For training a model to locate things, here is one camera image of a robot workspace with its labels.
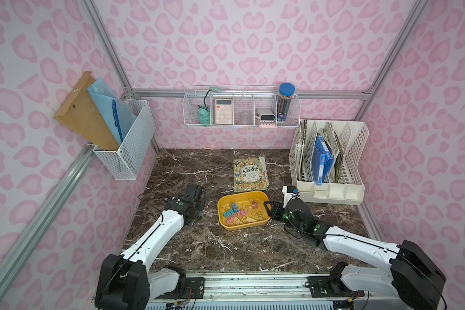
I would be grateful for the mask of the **yellow plastic storage tray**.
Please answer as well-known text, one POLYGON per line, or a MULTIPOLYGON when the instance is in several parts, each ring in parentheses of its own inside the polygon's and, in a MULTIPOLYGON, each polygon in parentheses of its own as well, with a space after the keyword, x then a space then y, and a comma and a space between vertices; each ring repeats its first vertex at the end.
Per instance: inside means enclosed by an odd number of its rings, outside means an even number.
POLYGON ((262 226, 271 219, 264 205, 268 200, 262 191, 224 196, 217 205, 219 223, 227 231, 262 226))

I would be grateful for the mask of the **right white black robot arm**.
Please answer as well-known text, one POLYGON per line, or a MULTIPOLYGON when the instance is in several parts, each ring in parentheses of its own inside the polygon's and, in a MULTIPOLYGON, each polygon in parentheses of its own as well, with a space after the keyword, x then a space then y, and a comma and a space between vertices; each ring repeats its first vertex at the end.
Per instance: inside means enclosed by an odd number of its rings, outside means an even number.
POLYGON ((359 293, 378 293, 400 298, 411 309, 445 306, 446 275, 422 250, 409 240, 401 244, 381 242, 350 233, 315 219, 299 190, 285 186, 284 201, 266 201, 269 217, 294 229, 296 238, 325 251, 344 254, 368 267, 339 262, 322 280, 310 278, 308 288, 331 297, 355 298, 359 293))

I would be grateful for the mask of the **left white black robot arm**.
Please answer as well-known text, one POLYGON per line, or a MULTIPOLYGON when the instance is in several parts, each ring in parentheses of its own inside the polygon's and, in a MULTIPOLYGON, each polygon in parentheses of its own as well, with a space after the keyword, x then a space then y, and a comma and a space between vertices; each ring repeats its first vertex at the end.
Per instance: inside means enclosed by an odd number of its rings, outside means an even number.
POLYGON ((201 216, 204 188, 189 184, 179 197, 168 197, 156 222, 132 246, 102 262, 94 305, 97 309, 146 309, 157 298, 168 299, 167 309, 194 306, 203 297, 204 280, 187 279, 176 266, 151 269, 168 242, 201 216))

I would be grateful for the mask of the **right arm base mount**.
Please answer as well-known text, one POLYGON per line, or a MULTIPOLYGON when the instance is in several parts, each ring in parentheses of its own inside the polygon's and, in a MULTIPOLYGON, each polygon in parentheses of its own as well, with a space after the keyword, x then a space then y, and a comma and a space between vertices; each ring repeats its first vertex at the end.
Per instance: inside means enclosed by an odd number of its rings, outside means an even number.
POLYGON ((359 298, 364 297, 364 291, 352 291, 343 284, 342 271, 348 263, 339 262, 328 276, 309 276, 305 282, 305 287, 311 292, 313 298, 334 298, 347 297, 359 298))

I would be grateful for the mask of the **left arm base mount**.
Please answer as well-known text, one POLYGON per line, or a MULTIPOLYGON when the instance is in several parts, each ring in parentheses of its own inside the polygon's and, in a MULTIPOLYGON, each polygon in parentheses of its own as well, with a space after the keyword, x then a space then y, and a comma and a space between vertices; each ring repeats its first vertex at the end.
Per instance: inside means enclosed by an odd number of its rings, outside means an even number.
POLYGON ((176 266, 165 266, 163 269, 148 274, 150 297, 154 299, 192 299, 204 298, 205 279, 203 277, 187 277, 186 271, 176 266))

